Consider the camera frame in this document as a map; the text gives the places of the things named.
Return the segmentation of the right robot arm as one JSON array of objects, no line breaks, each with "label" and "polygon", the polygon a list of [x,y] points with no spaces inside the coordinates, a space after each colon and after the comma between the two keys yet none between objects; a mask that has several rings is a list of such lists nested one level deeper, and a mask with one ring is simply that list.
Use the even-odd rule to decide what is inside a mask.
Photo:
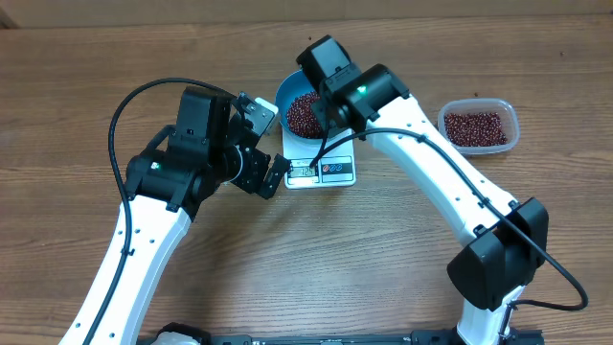
[{"label": "right robot arm", "polygon": [[465,344],[507,344],[513,303],[545,260],[549,215],[520,203],[476,170],[430,123],[386,66],[361,71],[326,35],[296,59],[324,103],[323,116],[389,156],[432,201],[461,252],[447,274],[464,297],[455,332]]}]

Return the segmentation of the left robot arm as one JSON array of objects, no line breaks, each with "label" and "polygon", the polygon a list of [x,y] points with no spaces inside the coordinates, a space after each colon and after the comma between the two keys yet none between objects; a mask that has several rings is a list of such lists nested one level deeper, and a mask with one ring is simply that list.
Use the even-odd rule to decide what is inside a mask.
[{"label": "left robot arm", "polygon": [[162,273],[200,204],[230,182],[272,197],[287,159],[257,150],[279,109],[245,93],[187,87],[177,120],[128,163],[112,240],[64,344],[134,344]]}]

